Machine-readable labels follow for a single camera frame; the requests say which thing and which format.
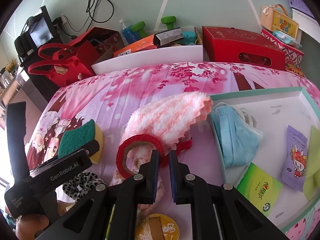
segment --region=red bag handle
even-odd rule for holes
[[[52,56],[48,56],[48,55],[42,53],[42,51],[44,49],[48,49],[48,48],[61,48],[61,49],[71,49],[71,50],[78,49],[78,48],[72,47],[70,45],[63,44],[63,43],[49,43],[49,44],[42,45],[39,48],[38,55],[41,58],[52,60]]]
[[[36,63],[31,64],[28,67],[28,72],[34,75],[49,75],[50,70],[34,70],[36,67],[45,66],[45,65],[55,65],[55,64],[70,64],[70,60],[42,60]]]

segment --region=purple plastic basket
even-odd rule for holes
[[[305,5],[305,3],[302,0],[289,0],[289,6],[314,18],[313,14],[310,12],[309,8]]]

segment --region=red ribbon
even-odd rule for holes
[[[125,179],[131,177],[135,173],[130,171],[127,167],[126,161],[127,161],[127,155],[128,152],[133,149],[134,147],[140,146],[140,145],[153,145],[156,150],[160,153],[160,167],[164,167],[169,163],[169,155],[164,156],[164,150],[162,147],[161,142],[148,134],[138,134],[134,135],[127,140],[125,140],[118,149],[117,157],[116,157],[116,165],[118,168],[119,173],[124,177]],[[192,146],[192,141],[186,141],[183,143],[177,144],[177,155],[180,154],[180,152],[189,149]]]

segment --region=disposable mask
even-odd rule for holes
[[[225,167],[247,165],[256,155],[263,133],[245,108],[219,103],[212,119],[220,142]]]

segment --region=bed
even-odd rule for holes
[[[27,153],[29,168],[32,169],[57,155],[59,141],[66,130],[73,130],[93,119],[103,131],[104,143],[100,163],[94,164],[89,170],[109,184],[116,170],[116,152],[121,134],[131,114],[139,107],[160,98],[190,91],[218,94],[294,86],[304,87],[319,107],[320,91],[311,81],[289,72],[248,64],[164,64],[87,78],[59,89],[47,105],[30,141]],[[209,122],[202,121],[190,131],[193,145],[191,149],[181,153],[179,161],[187,164],[192,173],[204,178],[208,183],[221,185],[219,160]],[[180,227],[180,239],[191,239],[190,207],[176,206],[172,202],[168,167],[162,168],[160,175],[166,194],[152,212],[172,217]],[[58,199],[71,202],[61,187],[56,191]],[[313,217],[303,218],[304,221],[312,221],[305,238],[320,220],[320,203],[316,203],[313,209]],[[297,232],[297,228],[301,229],[299,223],[286,230],[289,238],[300,239],[301,234],[298,235]]]

